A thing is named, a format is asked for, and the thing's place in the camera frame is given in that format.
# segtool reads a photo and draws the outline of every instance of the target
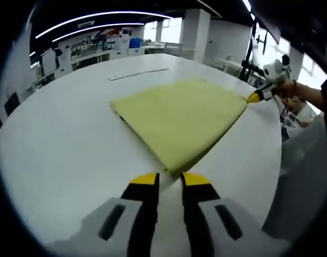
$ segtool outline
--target human hand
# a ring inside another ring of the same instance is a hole
[[[281,99],[281,102],[286,106],[287,110],[294,114],[304,107],[302,101],[296,96]]]
[[[278,95],[282,98],[293,97],[296,95],[297,84],[294,80],[287,80],[278,88]]]

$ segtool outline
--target black cable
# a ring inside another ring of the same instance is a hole
[[[288,79],[291,80],[291,78],[290,78],[290,73],[289,73],[288,69],[284,69],[284,70],[285,70],[286,73],[287,73]]]
[[[284,105],[283,111],[281,112],[281,115],[280,115],[280,121],[281,121],[281,118],[282,118],[282,116],[283,116],[283,113],[284,113],[284,111],[286,110],[286,106],[287,106],[287,99],[288,99],[288,97],[287,97],[287,98],[285,98],[285,105]]]

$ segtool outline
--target white wall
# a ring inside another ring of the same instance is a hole
[[[0,119],[2,123],[6,121],[4,105],[13,93],[17,93],[19,102],[26,99],[26,90],[30,88],[30,33],[32,25],[29,24],[23,33],[13,44],[8,58],[4,64],[0,80]]]
[[[143,39],[144,26],[138,26],[138,27],[132,28],[132,37],[137,37],[139,39]]]
[[[204,63],[213,64],[231,55],[241,63],[246,56],[251,28],[222,20],[211,20],[206,43]]]

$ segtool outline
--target round table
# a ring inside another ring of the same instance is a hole
[[[108,79],[148,70],[161,71]],[[158,84],[197,78],[242,96],[254,90],[194,61],[142,55],[74,71],[39,89],[10,115],[0,130],[1,173],[17,212],[40,242],[68,240],[84,217],[110,197],[119,197],[130,180],[157,171],[159,218],[152,254],[189,253],[180,181],[163,173],[162,164],[109,103]],[[204,174],[220,197],[232,198],[263,225],[275,194],[280,157],[277,104],[264,101],[248,105],[191,172]]]

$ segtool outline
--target folded towel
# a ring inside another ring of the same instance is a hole
[[[187,171],[245,110],[233,91],[202,80],[178,81],[113,100],[112,108],[146,142],[168,173]]]

